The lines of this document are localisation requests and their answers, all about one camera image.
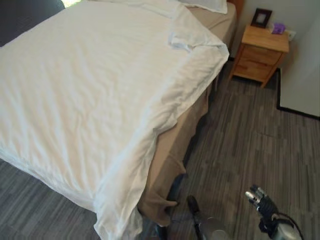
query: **wall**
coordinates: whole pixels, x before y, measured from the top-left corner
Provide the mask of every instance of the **wall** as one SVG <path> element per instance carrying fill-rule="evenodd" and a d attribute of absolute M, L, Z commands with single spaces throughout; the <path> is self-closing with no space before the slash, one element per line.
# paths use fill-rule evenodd
<path fill-rule="evenodd" d="M 320 117 L 320 13 L 297 41 L 281 78 L 280 106 Z"/>
<path fill-rule="evenodd" d="M 320 9 L 320 0 L 244 0 L 244 6 L 232 45 L 231 56 L 235 57 L 245 26 L 250 24 L 256 8 L 272 10 L 270 22 L 280 22 L 287 29 L 296 31 L 298 41 L 311 25 Z"/>

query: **wooden nightstand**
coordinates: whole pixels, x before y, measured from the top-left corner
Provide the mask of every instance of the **wooden nightstand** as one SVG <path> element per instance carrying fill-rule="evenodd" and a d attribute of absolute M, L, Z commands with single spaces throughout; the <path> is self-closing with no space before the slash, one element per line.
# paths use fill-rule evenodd
<path fill-rule="evenodd" d="M 286 33 L 271 34 L 267 28 L 247 25 L 229 80 L 236 75 L 262 82 L 264 88 L 288 52 Z"/>

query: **bed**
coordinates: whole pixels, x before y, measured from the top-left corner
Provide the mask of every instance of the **bed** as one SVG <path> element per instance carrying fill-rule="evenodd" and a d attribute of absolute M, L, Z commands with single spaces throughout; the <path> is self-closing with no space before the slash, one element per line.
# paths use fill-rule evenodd
<path fill-rule="evenodd" d="M 158 135 L 197 124 L 228 51 L 178 2 L 113 2 L 81 2 L 0 49 L 0 158 L 95 212 L 102 239 L 131 239 Z"/>
<path fill-rule="evenodd" d="M 211 12 L 200 7 L 189 7 L 191 13 L 230 49 L 237 27 L 236 6 L 228 2 L 227 14 Z M 183 159 L 190 139 L 196 132 L 197 123 L 208 111 L 210 85 L 199 99 L 177 120 L 172 129 L 158 137 L 155 155 L 151 162 L 146 187 L 138 203 L 141 213 L 161 226 L 170 224 L 166 208 L 177 202 L 167 200 L 172 184 L 177 176 L 185 174 Z"/>

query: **white bedsheet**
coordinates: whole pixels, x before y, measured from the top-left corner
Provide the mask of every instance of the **white bedsheet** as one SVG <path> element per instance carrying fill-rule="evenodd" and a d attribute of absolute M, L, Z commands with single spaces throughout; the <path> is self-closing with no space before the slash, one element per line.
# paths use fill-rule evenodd
<path fill-rule="evenodd" d="M 229 55 L 178 2 L 120 2 L 83 1 L 0 49 L 0 158 L 95 212 L 102 239 L 142 230 L 157 136 Z"/>

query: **gray striped carpet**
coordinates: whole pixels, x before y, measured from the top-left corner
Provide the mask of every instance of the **gray striped carpet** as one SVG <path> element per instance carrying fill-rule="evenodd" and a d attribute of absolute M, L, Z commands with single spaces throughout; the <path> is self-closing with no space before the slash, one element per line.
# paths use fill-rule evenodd
<path fill-rule="evenodd" d="M 0 47 L 63 9 L 61 0 L 0 0 Z"/>
<path fill-rule="evenodd" d="M 268 239 L 244 196 L 253 183 L 298 222 L 306 240 L 320 239 L 320 122 L 276 110 L 275 81 L 260 89 L 223 77 L 188 161 L 170 239 L 196 238 L 189 194 L 233 239 Z M 0 160 L 0 239 L 98 239 L 95 221 L 93 212 Z M 139 238 L 157 239 L 148 220 Z"/>

